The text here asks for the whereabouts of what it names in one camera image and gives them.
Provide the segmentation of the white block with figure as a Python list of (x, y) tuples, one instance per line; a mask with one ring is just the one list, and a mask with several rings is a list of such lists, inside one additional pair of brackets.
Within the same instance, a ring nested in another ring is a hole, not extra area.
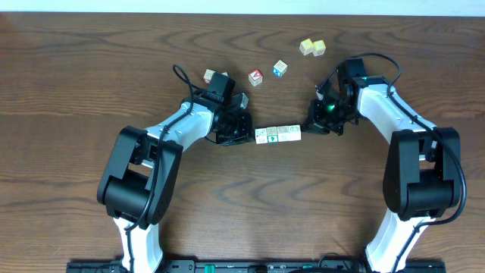
[(280, 126), (277, 127), (277, 136), (278, 142), (286, 142), (289, 140), (289, 127), (288, 126)]

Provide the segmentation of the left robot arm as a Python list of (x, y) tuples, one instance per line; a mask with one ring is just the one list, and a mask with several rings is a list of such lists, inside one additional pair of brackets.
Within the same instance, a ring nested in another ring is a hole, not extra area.
[(234, 146), (252, 138), (247, 96), (234, 79), (214, 73), (207, 88), (195, 87), (183, 69), (175, 74), (189, 87), (179, 110), (160, 124), (123, 128), (114, 143), (97, 190), (121, 235), (119, 272), (155, 272), (164, 254), (158, 224), (170, 205), (182, 154), (214, 134), (213, 144)]

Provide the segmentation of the green sided white block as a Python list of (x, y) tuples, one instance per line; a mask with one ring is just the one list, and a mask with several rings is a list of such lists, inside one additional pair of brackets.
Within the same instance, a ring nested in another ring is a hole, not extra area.
[(289, 141), (299, 141), (301, 137), (301, 128), (298, 124), (289, 125), (288, 140)]

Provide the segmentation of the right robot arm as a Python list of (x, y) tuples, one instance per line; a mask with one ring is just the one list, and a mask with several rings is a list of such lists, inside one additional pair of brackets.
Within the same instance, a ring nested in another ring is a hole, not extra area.
[(383, 174), (386, 214), (355, 272), (403, 272), (428, 227), (463, 212), (467, 198), (458, 131), (438, 127), (409, 106), (385, 76), (367, 73), (363, 55), (340, 62), (315, 87), (303, 131), (342, 135), (347, 123), (370, 121), (389, 144)]

